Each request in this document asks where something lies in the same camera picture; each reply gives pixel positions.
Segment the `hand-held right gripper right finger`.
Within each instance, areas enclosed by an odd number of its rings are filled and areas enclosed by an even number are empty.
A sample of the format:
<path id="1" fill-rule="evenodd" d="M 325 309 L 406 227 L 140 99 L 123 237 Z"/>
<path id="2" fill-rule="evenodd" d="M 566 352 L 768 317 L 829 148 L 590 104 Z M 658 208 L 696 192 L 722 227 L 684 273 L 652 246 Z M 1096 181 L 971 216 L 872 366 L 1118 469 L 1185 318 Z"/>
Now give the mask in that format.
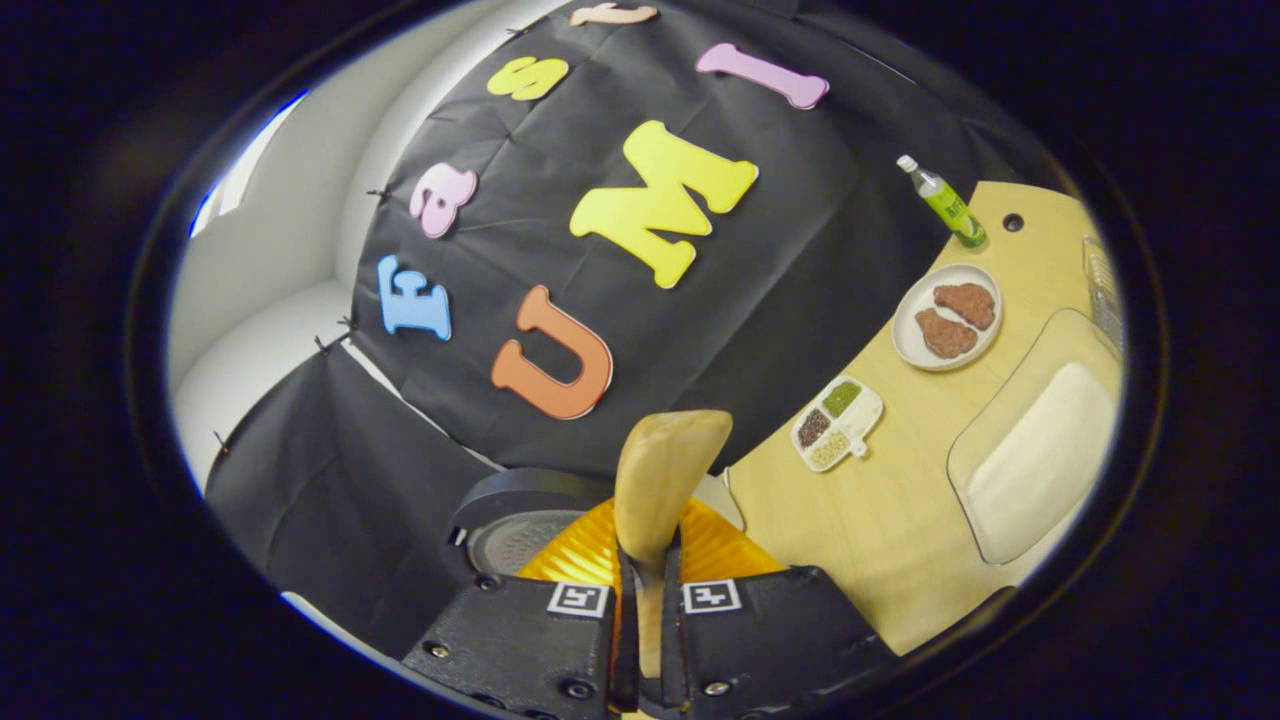
<path id="1" fill-rule="evenodd" d="M 666 560 L 660 702 L 678 720 L 804 720 L 899 666 L 824 569 L 774 560 L 696 500 Z"/>

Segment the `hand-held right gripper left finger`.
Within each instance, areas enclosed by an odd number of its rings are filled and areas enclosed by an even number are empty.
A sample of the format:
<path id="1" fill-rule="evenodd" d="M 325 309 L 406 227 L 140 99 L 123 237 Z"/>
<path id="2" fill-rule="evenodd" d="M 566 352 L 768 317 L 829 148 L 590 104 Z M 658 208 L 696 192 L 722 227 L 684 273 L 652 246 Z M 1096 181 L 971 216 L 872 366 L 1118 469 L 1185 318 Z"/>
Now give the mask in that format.
<path id="1" fill-rule="evenodd" d="M 512 573 L 475 568 L 403 657 L 431 689 L 490 720 L 618 720 L 637 705 L 635 584 L 611 501 Z"/>

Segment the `dark grey rice cooker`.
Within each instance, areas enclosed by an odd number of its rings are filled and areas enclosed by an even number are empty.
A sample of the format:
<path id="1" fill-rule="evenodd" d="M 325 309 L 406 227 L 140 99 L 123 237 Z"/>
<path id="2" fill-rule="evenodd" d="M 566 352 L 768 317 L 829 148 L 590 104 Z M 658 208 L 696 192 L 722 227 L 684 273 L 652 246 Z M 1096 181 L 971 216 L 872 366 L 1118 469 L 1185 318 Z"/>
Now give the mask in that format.
<path id="1" fill-rule="evenodd" d="M 605 480 L 516 468 L 468 489 L 445 523 L 438 555 L 458 582 L 513 577 L 561 532 L 613 496 Z"/>

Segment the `wooden spoon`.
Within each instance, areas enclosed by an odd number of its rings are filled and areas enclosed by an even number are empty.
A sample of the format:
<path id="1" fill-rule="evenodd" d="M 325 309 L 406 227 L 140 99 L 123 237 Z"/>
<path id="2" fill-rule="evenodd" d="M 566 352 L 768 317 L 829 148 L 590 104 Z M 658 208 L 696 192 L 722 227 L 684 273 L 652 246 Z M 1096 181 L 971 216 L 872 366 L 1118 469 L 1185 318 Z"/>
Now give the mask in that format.
<path id="1" fill-rule="evenodd" d="M 722 410 L 660 413 L 641 419 L 626 439 L 614 484 L 614 530 L 637 579 L 637 662 L 660 676 L 666 552 L 694 491 L 724 447 L 733 419 Z"/>

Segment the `clear container of white rice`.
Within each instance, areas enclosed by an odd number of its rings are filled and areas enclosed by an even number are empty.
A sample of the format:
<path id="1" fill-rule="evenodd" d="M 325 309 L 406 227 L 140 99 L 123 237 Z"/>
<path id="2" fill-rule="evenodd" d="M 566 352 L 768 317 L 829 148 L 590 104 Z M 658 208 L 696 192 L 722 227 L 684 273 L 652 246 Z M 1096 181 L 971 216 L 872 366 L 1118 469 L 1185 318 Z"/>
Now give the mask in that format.
<path id="1" fill-rule="evenodd" d="M 1056 311 L 954 441 L 947 475 L 989 565 L 1018 561 L 1092 492 L 1114 442 L 1119 351 L 1083 313 Z"/>

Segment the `clear chopstick holder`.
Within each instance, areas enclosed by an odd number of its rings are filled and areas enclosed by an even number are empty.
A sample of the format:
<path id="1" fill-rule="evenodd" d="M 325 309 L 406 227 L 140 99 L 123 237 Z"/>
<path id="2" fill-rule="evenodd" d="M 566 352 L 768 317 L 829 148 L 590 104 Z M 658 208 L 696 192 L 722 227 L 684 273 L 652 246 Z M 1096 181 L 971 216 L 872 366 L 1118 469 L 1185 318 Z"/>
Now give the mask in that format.
<path id="1" fill-rule="evenodd" d="M 1110 260 L 1102 245 L 1085 234 L 1082 238 L 1082 256 L 1091 299 L 1093 323 L 1101 329 L 1119 354 L 1126 350 L 1126 332 L 1123 307 Z"/>

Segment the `white divided seasoning dish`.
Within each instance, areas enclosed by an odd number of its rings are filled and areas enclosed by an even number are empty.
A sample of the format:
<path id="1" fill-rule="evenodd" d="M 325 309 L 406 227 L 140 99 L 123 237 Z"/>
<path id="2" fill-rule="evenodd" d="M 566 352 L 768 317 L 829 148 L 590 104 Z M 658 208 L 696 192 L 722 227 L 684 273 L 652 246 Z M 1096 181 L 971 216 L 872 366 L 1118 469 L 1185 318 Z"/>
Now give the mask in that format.
<path id="1" fill-rule="evenodd" d="M 837 375 L 790 427 L 792 447 L 805 466 L 824 473 L 846 457 L 865 457 L 867 437 L 884 414 L 884 401 L 865 383 Z"/>

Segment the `black backdrop cloth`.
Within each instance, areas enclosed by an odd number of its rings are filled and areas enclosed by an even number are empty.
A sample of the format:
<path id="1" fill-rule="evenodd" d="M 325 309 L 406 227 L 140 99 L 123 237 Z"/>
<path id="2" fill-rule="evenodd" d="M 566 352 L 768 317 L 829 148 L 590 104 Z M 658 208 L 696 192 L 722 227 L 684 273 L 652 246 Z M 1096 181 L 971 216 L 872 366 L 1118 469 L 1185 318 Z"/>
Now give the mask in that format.
<path id="1" fill-rule="evenodd" d="M 611 491 L 653 413 L 722 409 L 736 462 L 942 251 L 893 160 L 970 193 L 1050 156 L 833 0 L 538 15 L 410 127 L 355 269 L 349 343 L 280 380 L 205 498 L 238 550 L 394 657 L 456 591 L 466 492 L 531 468 Z"/>

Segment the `white round plate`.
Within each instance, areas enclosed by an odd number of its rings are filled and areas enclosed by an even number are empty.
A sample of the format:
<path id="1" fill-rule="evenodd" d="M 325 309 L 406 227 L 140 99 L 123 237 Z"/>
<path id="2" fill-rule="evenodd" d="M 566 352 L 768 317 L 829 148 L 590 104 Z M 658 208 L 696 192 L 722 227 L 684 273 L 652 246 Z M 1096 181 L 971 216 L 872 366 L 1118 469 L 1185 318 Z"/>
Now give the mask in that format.
<path id="1" fill-rule="evenodd" d="M 959 315 L 946 307 L 934 304 L 933 288 L 938 284 L 983 284 L 997 302 L 997 315 L 995 324 L 988 331 L 978 331 L 966 324 Z M 977 346 L 960 357 L 943 360 L 933 356 L 925 347 L 922 333 L 914 315 L 928 307 L 934 307 L 937 313 L 954 322 L 961 322 L 973 328 L 978 336 Z M 979 266 L 966 264 L 952 264 L 942 266 L 927 275 L 923 275 L 904 296 L 893 318 L 892 340 L 900 357 L 914 366 L 928 372 L 946 372 L 954 368 L 965 366 L 980 357 L 987 347 L 993 342 L 1004 319 L 1002 296 L 998 286 L 988 272 Z"/>

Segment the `brown meat piece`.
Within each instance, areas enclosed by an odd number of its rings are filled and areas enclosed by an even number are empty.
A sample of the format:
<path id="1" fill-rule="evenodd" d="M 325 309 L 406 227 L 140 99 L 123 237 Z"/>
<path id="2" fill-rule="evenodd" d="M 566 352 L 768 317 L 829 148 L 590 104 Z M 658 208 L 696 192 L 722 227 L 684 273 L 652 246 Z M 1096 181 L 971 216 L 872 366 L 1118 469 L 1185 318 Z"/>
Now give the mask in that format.
<path id="1" fill-rule="evenodd" d="M 938 284 L 933 288 L 933 300 L 978 331 L 988 331 L 995 324 L 996 297 L 983 284 Z"/>
<path id="2" fill-rule="evenodd" d="M 969 354 L 978 343 L 978 333 L 961 322 L 954 322 L 928 307 L 914 315 L 922 338 L 931 354 L 951 360 Z"/>

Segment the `green tea bottle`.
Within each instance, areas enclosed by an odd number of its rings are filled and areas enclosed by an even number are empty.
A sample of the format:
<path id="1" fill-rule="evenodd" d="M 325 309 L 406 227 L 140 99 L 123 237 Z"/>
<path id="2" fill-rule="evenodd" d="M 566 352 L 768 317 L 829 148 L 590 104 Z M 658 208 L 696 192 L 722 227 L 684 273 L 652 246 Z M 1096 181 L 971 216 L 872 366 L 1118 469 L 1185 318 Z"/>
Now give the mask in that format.
<path id="1" fill-rule="evenodd" d="M 909 177 L 916 195 L 964 247 L 982 249 L 987 245 L 986 228 L 943 177 L 927 170 L 910 155 L 899 156 L 896 165 Z"/>

